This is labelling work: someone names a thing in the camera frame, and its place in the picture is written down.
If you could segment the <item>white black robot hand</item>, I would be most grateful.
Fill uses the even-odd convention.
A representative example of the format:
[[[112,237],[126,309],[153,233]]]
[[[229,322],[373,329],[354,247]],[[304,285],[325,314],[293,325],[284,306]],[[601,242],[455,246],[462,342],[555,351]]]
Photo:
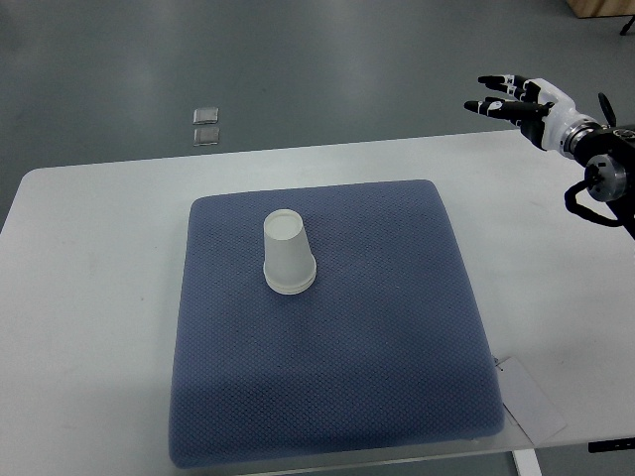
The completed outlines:
[[[569,145],[575,134],[600,128],[595,119],[577,111],[567,94],[542,78],[495,74],[480,76],[478,82],[504,96],[470,100],[463,107],[472,113],[511,123],[543,151],[571,155]]]

